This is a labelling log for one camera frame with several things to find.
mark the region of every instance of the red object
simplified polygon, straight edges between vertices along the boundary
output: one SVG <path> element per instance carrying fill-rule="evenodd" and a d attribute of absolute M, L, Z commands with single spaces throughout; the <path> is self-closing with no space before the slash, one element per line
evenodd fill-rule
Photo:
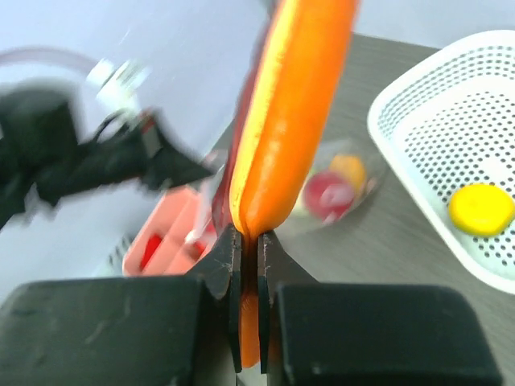
<path fill-rule="evenodd" d="M 139 262 L 139 269 L 141 271 L 143 271 L 143 269 L 146 267 L 152 256 L 154 256 L 155 251 L 157 250 L 158 246 L 161 245 L 162 242 L 163 238 L 160 235 L 154 233 L 152 236 L 150 236 L 150 238 L 146 242 L 143 258 Z"/>
<path fill-rule="evenodd" d="M 229 188 L 231 185 L 231 178 L 233 177 L 234 165 L 236 163 L 236 156 L 238 152 L 238 147 L 240 145 L 241 134 L 243 132 L 243 127 L 245 125 L 247 113 L 249 112 L 250 103 L 252 101 L 254 85 L 256 83 L 256 77 L 258 75 L 258 69 L 260 64 L 259 60 L 261 59 L 261 53 L 265 46 L 265 38 L 267 31 L 268 28 L 264 30 L 264 34 L 262 36 L 262 44 L 258 46 L 259 48 L 256 51 L 253 69 L 248 75 L 245 82 L 245 86 L 240 94 L 236 116 L 234 118 L 233 142 L 229 149 L 229 156 L 227 159 L 227 163 L 225 164 L 224 175 L 222 176 L 220 186 L 216 190 L 215 196 L 212 200 L 212 222 L 216 229 L 217 235 L 220 235 L 222 231 L 225 229 L 225 227 L 227 227 L 227 225 L 229 225 L 233 221 L 233 218 L 231 217 L 231 213 L 229 210 Z"/>
<path fill-rule="evenodd" d="M 331 171 L 313 175 L 303 189 L 306 209 L 313 216 L 329 223 L 343 217 L 355 198 L 352 185 Z"/>

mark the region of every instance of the yellow round object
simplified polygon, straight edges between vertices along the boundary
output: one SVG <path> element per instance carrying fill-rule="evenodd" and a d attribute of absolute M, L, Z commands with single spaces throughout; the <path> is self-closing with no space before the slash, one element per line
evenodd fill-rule
<path fill-rule="evenodd" d="M 495 236 L 515 217 L 515 203 L 508 193 L 491 185 L 477 183 L 462 187 L 449 202 L 454 225 L 473 236 Z"/>
<path fill-rule="evenodd" d="M 329 170 L 338 173 L 354 187 L 357 195 L 361 194 L 367 179 L 367 170 L 356 155 L 336 155 L 329 165 Z"/>

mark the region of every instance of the red toy apple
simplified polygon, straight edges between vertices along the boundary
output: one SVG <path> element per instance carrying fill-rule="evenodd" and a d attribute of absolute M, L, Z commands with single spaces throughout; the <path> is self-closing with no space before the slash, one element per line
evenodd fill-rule
<path fill-rule="evenodd" d="M 324 222 L 339 220 L 351 208 L 356 192 L 337 173 L 322 171 L 313 175 L 303 189 L 306 209 Z"/>

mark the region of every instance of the red item in tray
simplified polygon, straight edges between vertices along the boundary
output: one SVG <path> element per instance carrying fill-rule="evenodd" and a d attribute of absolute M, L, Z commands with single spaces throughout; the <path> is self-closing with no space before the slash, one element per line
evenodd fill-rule
<path fill-rule="evenodd" d="M 153 234 L 150 236 L 148 241 L 146 242 L 145 252 L 143 253 L 143 258 L 139 263 L 139 269 L 143 271 L 157 250 L 158 246 L 161 245 L 163 238 L 158 234 Z"/>

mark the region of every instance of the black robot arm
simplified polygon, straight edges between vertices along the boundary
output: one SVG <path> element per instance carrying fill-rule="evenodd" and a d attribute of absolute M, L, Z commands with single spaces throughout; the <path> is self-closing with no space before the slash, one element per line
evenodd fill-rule
<path fill-rule="evenodd" d="M 0 99 L 0 227 L 27 211 L 30 195 L 54 207 L 65 196 L 128 179 L 157 191 L 212 174 L 166 138 L 156 111 L 109 117 L 92 139 L 78 143 L 71 105 L 66 93 L 49 88 Z M 120 128 L 101 141 L 113 121 Z"/>

